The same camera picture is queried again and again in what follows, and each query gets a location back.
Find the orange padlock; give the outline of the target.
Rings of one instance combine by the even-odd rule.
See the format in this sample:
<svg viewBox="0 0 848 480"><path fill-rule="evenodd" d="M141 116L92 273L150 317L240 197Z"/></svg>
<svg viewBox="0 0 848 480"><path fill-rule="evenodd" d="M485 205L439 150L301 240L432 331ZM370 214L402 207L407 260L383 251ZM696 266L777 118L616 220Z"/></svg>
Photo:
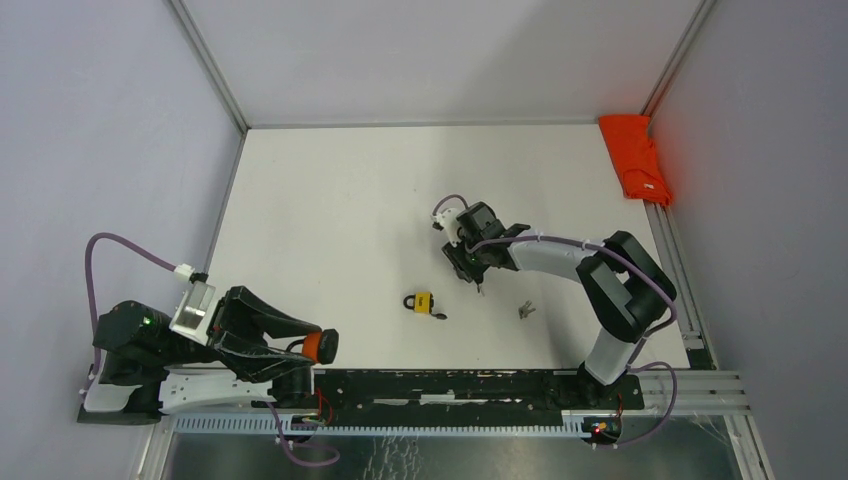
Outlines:
<svg viewBox="0 0 848 480"><path fill-rule="evenodd" d="M285 351L294 352L297 347L298 353L307 357L316 364L330 365L335 361L339 345L339 333L335 329L322 330L306 335L290 343Z"/></svg>

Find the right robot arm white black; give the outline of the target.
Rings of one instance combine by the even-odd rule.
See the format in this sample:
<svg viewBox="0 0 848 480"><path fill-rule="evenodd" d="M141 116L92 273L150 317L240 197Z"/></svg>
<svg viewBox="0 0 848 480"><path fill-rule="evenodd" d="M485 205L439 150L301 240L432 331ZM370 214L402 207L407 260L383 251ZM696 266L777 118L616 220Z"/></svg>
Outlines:
<svg viewBox="0 0 848 480"><path fill-rule="evenodd" d="M601 241L545 234L528 224L505 226L484 202L437 205L432 226L447 241L441 251L457 277L482 286L490 269L541 272L579 284L600 323L576 373L580 400L602 408L648 338L677 318L677 291L642 244L627 231Z"/></svg>

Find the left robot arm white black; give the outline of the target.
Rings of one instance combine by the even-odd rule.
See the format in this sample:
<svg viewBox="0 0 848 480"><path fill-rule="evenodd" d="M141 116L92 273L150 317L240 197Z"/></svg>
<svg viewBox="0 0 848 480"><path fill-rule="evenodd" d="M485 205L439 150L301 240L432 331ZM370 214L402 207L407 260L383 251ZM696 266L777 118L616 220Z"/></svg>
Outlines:
<svg viewBox="0 0 848 480"><path fill-rule="evenodd" d="M339 334L294 318L245 286L197 282L175 315L124 301L101 315L102 358L77 414L82 424L148 425L206 406L302 407L313 370L334 362Z"/></svg>

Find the silver key bunch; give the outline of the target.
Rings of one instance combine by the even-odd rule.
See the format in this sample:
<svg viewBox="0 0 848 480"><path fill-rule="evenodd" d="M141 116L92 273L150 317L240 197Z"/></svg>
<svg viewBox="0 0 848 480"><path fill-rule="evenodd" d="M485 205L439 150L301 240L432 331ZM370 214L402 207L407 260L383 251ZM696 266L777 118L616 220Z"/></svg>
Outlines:
<svg viewBox="0 0 848 480"><path fill-rule="evenodd" d="M536 311L533 303L531 301L526 301L518 308L518 315L520 319L528 318L532 313Z"/></svg>

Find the yellow padlock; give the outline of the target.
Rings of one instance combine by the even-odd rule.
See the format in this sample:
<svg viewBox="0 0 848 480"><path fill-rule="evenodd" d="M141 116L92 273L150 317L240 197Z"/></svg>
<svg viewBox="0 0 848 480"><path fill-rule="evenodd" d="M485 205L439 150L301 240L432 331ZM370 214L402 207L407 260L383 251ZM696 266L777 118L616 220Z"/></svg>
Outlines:
<svg viewBox="0 0 848 480"><path fill-rule="evenodd" d="M403 299L403 306L416 314L428 315L439 320L447 319L446 314L434 311L435 300L433 294L429 291L407 295Z"/></svg>

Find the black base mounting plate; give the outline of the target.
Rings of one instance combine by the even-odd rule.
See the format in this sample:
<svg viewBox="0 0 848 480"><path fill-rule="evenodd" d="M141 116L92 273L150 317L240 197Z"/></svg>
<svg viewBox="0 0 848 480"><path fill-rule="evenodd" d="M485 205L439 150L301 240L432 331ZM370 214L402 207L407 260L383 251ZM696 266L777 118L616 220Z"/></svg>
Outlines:
<svg viewBox="0 0 848 480"><path fill-rule="evenodd" d="M645 406L635 375L587 400L577 370L328 369L272 382L275 406L315 411L332 427L559 426L565 411Z"/></svg>

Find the orange folded cloth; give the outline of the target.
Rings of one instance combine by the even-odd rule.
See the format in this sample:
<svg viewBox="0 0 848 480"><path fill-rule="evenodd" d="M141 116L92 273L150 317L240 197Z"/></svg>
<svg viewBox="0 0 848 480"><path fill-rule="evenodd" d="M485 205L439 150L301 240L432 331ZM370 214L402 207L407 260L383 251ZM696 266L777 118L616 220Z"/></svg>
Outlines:
<svg viewBox="0 0 848 480"><path fill-rule="evenodd" d="M626 198L670 207L674 197L661 172L658 153L648 133L650 116L604 115L598 125Z"/></svg>

